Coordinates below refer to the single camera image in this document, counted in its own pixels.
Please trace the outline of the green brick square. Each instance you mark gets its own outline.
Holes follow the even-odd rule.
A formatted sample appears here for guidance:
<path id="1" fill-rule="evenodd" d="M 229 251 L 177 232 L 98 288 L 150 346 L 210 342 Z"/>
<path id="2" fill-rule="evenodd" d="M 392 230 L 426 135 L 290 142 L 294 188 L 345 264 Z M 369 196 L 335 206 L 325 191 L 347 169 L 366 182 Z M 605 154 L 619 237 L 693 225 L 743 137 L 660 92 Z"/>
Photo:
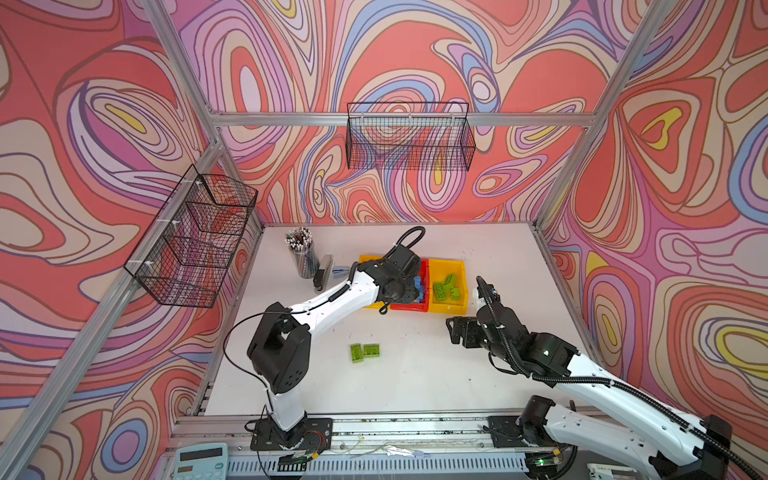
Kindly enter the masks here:
<path id="1" fill-rule="evenodd" d="M 379 344 L 364 344 L 362 346 L 364 358 L 379 358 L 381 356 L 381 348 Z"/>

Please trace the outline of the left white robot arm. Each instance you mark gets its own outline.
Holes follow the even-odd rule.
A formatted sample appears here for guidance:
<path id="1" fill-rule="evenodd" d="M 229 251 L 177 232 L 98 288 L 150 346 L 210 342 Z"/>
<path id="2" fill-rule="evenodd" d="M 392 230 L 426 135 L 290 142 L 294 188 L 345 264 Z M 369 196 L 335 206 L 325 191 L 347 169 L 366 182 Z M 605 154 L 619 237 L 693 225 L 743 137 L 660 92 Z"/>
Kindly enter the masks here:
<path id="1" fill-rule="evenodd" d="M 282 435 L 307 418 L 299 385 L 309 371 L 314 337 L 370 305 L 379 303 L 385 315 L 393 305 L 416 303 L 421 258 L 413 247 L 425 234 L 425 227 L 412 227 L 382 257 L 353 264 L 345 281 L 303 303 L 275 302 L 261 315 L 247 356 L 267 383 L 269 420 Z"/>

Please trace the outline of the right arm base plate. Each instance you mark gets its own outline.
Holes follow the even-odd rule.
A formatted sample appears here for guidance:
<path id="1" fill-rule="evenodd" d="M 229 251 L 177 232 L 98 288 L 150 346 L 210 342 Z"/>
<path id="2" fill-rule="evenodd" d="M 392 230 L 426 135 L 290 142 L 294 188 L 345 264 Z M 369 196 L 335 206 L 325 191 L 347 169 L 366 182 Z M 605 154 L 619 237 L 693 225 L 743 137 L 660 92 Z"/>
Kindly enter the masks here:
<path id="1" fill-rule="evenodd" d="M 522 422 L 518 416 L 489 416 L 482 431 L 491 437 L 495 448 L 562 448 L 543 426 Z"/>

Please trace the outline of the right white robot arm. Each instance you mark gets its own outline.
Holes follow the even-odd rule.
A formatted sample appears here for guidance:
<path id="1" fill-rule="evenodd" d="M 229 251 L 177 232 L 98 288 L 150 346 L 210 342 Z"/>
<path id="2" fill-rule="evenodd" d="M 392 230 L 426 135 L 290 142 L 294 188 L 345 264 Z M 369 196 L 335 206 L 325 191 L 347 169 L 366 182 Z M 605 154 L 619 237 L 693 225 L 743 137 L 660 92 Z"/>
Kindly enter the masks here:
<path id="1" fill-rule="evenodd" d="M 446 321 L 451 342 L 482 348 L 491 363 L 504 362 L 500 373 L 576 396 L 608 417 L 596 419 L 533 395 L 510 433 L 492 428 L 492 434 L 536 447 L 591 450 L 651 479 L 724 479 L 730 467 L 750 479 L 760 478 L 732 450 L 727 421 L 672 407 L 609 373 L 559 336 L 529 331 L 490 284 L 483 278 L 477 283 L 476 315 Z"/>

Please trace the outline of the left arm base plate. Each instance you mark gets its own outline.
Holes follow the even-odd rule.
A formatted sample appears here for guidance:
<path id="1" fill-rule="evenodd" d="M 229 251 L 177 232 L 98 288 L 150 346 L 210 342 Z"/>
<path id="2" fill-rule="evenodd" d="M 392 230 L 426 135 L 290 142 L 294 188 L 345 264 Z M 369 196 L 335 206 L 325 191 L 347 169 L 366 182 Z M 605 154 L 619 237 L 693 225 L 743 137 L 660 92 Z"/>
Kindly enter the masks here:
<path id="1" fill-rule="evenodd" d="M 252 432 L 250 450 L 322 452 L 332 445 L 334 421 L 330 417 L 310 417 L 284 431 L 271 418 L 257 420 Z"/>

